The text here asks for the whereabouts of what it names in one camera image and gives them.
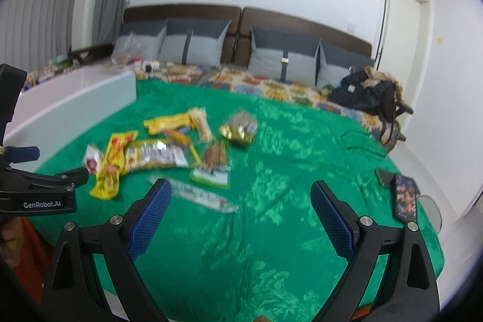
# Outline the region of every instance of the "white door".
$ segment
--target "white door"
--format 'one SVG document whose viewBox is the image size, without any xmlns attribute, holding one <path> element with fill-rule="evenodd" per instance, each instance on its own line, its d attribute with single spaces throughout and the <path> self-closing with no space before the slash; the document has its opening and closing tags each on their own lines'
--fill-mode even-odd
<svg viewBox="0 0 483 322">
<path fill-rule="evenodd" d="M 417 0 L 387 0 L 386 9 L 377 69 L 398 79 L 404 98 L 418 41 L 421 4 Z"/>
</svg>

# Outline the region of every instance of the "green tablecloth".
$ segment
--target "green tablecloth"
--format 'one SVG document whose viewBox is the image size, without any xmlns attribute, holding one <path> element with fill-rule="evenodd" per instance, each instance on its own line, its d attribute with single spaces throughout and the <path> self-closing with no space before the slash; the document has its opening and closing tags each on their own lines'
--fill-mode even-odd
<svg viewBox="0 0 483 322">
<path fill-rule="evenodd" d="M 182 322 L 248 322 L 263 314 L 273 321 L 308 321 L 322 306 L 346 267 L 313 211 L 311 184 L 325 180 L 358 215 L 380 225 L 401 226 L 392 217 L 390 191 L 378 185 L 375 168 L 396 171 L 374 139 L 354 120 L 329 112 L 209 88 L 139 81 L 137 102 L 71 142 L 41 172 L 77 167 L 89 143 L 105 149 L 112 132 L 139 130 L 142 121 L 204 107 L 212 130 L 236 110 L 260 122 L 253 146 L 231 148 L 230 188 L 216 191 L 239 205 L 223 215 L 173 198 L 148 252 L 136 267 L 165 314 Z M 81 226 L 122 214 L 149 189 L 153 173 L 189 182 L 189 170 L 126 175 L 119 196 L 89 196 L 94 184 L 77 192 L 78 211 L 38 217 L 32 222 L 51 243 L 69 220 Z M 418 206 L 418 224 L 437 275 L 443 252 L 427 216 Z M 102 258 L 96 259 L 103 286 L 114 291 Z M 376 294 L 386 257 L 380 257 L 362 304 Z"/>
</svg>

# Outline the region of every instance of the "metal screw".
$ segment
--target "metal screw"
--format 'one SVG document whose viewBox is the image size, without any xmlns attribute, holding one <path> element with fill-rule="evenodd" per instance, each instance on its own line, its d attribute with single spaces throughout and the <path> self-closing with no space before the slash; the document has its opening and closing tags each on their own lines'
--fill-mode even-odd
<svg viewBox="0 0 483 322">
<path fill-rule="evenodd" d="M 408 222 L 408 228 L 412 230 L 412 232 L 416 232 L 419 229 L 418 225 L 412 221 Z"/>
<path fill-rule="evenodd" d="M 71 231 L 74 228 L 75 228 L 75 222 L 72 222 L 72 221 L 66 222 L 66 224 L 64 225 L 64 229 L 66 231 Z"/>
<path fill-rule="evenodd" d="M 370 227 L 373 224 L 373 222 L 374 221 L 369 216 L 362 216 L 361 217 L 361 224 L 365 225 L 366 227 Z"/>
<path fill-rule="evenodd" d="M 112 225 L 119 225 L 120 223 L 122 223 L 122 216 L 117 214 L 115 216 L 112 216 L 109 220 L 109 222 L 112 224 Z"/>
</svg>

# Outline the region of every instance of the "pillow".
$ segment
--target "pillow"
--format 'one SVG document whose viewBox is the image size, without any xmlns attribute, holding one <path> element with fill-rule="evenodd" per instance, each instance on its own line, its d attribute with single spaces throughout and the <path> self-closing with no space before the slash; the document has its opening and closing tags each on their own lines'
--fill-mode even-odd
<svg viewBox="0 0 483 322">
<path fill-rule="evenodd" d="M 159 53 L 163 62 L 220 66 L 226 31 L 231 21 L 168 18 Z"/>
<path fill-rule="evenodd" d="M 320 69 L 317 76 L 317 89 L 326 85 L 335 87 L 341 80 L 353 71 L 364 70 L 366 66 L 373 66 L 374 61 L 368 56 L 352 53 L 332 44 L 320 44 Z"/>
<path fill-rule="evenodd" d="M 253 75 L 315 86 L 320 39 L 252 27 L 252 55 L 248 71 Z"/>
<path fill-rule="evenodd" d="M 132 37 L 130 38 L 131 33 L 134 34 L 136 43 L 142 46 L 141 54 L 136 54 L 136 56 L 143 61 L 157 60 L 166 34 L 166 20 L 127 22 L 122 24 L 121 32 L 111 55 L 113 59 L 130 49 L 132 42 Z"/>
</svg>

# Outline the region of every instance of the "leather headboard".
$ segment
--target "leather headboard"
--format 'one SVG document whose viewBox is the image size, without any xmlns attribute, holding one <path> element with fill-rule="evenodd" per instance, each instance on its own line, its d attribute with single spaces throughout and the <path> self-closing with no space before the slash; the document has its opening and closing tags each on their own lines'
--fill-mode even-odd
<svg viewBox="0 0 483 322">
<path fill-rule="evenodd" d="M 320 37 L 322 42 L 333 44 L 352 53 L 371 56 L 372 46 L 370 43 L 351 36 L 348 33 L 338 31 L 326 25 L 304 20 L 303 18 L 288 14 L 258 8 L 245 8 L 241 15 L 240 36 L 235 51 L 234 63 L 240 66 L 248 66 L 251 47 L 251 28 L 260 26 L 281 32 L 307 34 Z"/>
<path fill-rule="evenodd" d="M 124 22 L 165 20 L 166 18 L 210 18 L 231 20 L 226 32 L 221 53 L 221 63 L 232 63 L 235 50 L 236 33 L 240 23 L 241 8 L 238 6 L 201 5 L 201 4 L 168 4 L 148 5 L 127 8 L 124 11 Z"/>
</svg>

